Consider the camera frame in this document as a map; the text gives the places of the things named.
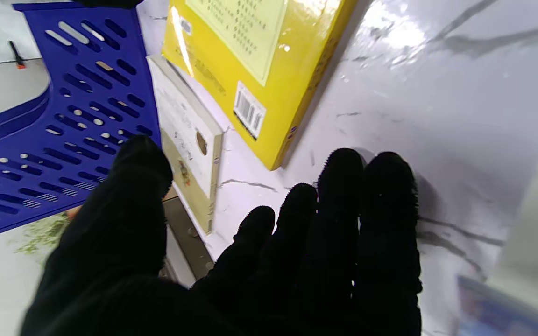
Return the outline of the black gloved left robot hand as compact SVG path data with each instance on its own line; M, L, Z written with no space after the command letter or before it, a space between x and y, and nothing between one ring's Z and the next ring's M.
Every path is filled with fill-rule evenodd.
M315 188L258 206L190 288L160 276L170 164L131 137L48 257L22 336L418 336L417 184L340 148Z

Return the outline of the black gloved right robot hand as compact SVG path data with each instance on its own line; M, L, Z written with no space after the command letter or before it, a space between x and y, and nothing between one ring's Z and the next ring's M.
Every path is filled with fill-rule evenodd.
M96 7L108 7L108 8L121 8L121 9L133 9L144 0L72 0L73 2L80 3L84 7L96 8Z

